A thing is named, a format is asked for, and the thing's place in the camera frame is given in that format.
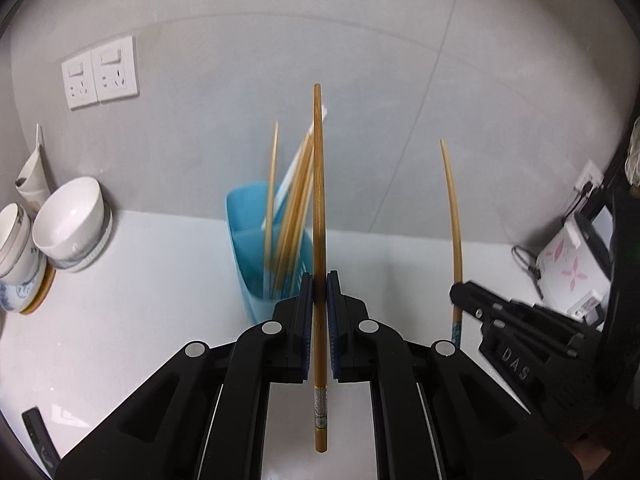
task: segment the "chopstick decorative band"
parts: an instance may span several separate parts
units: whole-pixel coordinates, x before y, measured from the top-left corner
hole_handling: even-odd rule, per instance
[[[314,415],[316,431],[326,430],[326,388],[314,386]]]

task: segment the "wooden chopstick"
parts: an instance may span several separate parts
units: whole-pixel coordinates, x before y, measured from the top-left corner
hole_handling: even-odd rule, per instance
[[[282,293],[286,290],[285,278],[287,275],[287,269],[289,269],[290,261],[294,257],[292,255],[295,236],[294,229],[296,219],[300,214],[299,211],[300,205],[302,204],[304,179],[307,167],[311,161],[312,149],[313,144],[311,142],[311,136],[307,136],[302,154],[300,155],[298,167],[296,168],[296,174],[292,181],[289,199],[287,200],[287,208],[285,209],[285,217],[280,229],[280,236],[278,237],[278,246],[280,247],[280,251],[278,252],[276,281],[274,287],[277,298],[281,298]]]
[[[271,298],[271,239],[273,237],[273,188],[276,183],[276,154],[278,153],[278,121],[273,131],[273,145],[271,146],[271,165],[269,168],[269,182],[267,184],[267,215],[264,229],[264,269],[262,277],[262,298]]]
[[[444,174],[447,179],[447,192],[449,194],[449,211],[451,215],[451,237],[453,242],[453,282],[462,282],[462,237],[460,235],[460,216],[458,215],[458,199],[456,186],[453,182],[453,172],[449,161],[449,150],[443,139],[440,139],[440,150],[444,163]],[[462,339],[462,309],[453,306],[453,322],[451,325],[451,341],[460,348]]]
[[[316,451],[327,449],[326,413],[326,225],[324,218],[324,154],[322,97],[314,85],[314,415]]]
[[[327,114],[326,108],[323,106],[322,107],[323,121],[324,121],[324,118],[326,117],[326,114]],[[313,123],[311,123],[311,126],[309,126],[309,129],[306,132],[308,135],[313,134],[314,132]],[[273,199],[273,214],[275,216],[278,216],[278,212],[280,211],[280,207],[284,202],[285,196],[289,192],[289,186],[291,185],[291,181],[293,179],[293,173],[296,170],[296,165],[298,164],[298,159],[300,158],[300,153],[302,153],[302,142],[300,143],[298,150],[296,151],[296,154],[293,156],[293,159],[291,160],[291,164],[287,168],[287,172],[284,174],[282,182],[280,183],[280,187],[278,188],[276,195]],[[260,228],[264,229],[265,226],[266,226],[266,218],[262,221],[262,225],[260,226]]]
[[[306,179],[302,197],[302,206],[300,208],[300,215],[298,217],[298,223],[296,224],[295,238],[296,244],[294,246],[295,252],[293,253],[294,259],[292,266],[289,267],[290,273],[290,284],[289,284],[289,295],[293,296],[294,289],[296,283],[298,281],[298,264],[300,263],[300,250],[302,249],[302,238],[305,233],[305,222],[306,222],[306,213],[309,210],[309,200],[311,199],[311,192],[313,190],[314,183],[314,174],[313,174],[313,165],[309,164],[309,167],[306,171]]]

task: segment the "wall outlet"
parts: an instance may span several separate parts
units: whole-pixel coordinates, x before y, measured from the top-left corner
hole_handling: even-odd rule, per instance
[[[578,177],[578,180],[574,184],[574,190],[580,193],[584,185],[587,182],[591,182],[593,184],[591,191],[593,191],[600,184],[602,184],[603,179],[604,178],[602,176],[602,172],[600,171],[600,168],[598,168],[593,163],[592,160],[589,160],[587,161],[587,164],[585,164],[584,169],[582,170],[582,173],[580,174],[580,176]]]
[[[91,53],[85,52],[62,64],[66,103],[72,110],[98,102],[95,92]]]
[[[98,101],[138,95],[133,38],[127,36],[91,51]]]

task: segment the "white bowl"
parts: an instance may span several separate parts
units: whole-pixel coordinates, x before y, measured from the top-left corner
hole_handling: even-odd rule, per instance
[[[103,217],[98,181],[90,176],[76,178],[44,203],[33,223],[33,241],[47,256],[68,260],[95,242]]]
[[[2,262],[0,276],[7,272],[4,264],[6,261],[13,260],[15,263],[0,278],[0,282],[9,285],[22,285],[31,281],[38,270],[39,257],[40,251],[37,250],[31,237],[31,220],[27,215],[24,215],[18,237],[15,239],[7,258]]]
[[[18,220],[20,218],[20,206],[16,203],[9,204],[0,211],[0,264],[4,262],[20,230]]]
[[[88,252],[80,254],[76,260],[54,260],[49,258],[49,265],[62,272],[80,272],[90,266],[94,260],[100,256],[107,246],[111,231],[113,229],[113,212],[109,203],[104,201],[104,220],[100,227],[99,240],[94,246],[90,246]]]

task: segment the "blue and white porcelain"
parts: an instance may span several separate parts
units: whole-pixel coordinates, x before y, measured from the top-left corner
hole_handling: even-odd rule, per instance
[[[46,268],[47,257],[40,253],[38,269],[30,281],[22,285],[9,285],[0,282],[0,307],[7,312],[22,312],[27,308],[40,290]]]

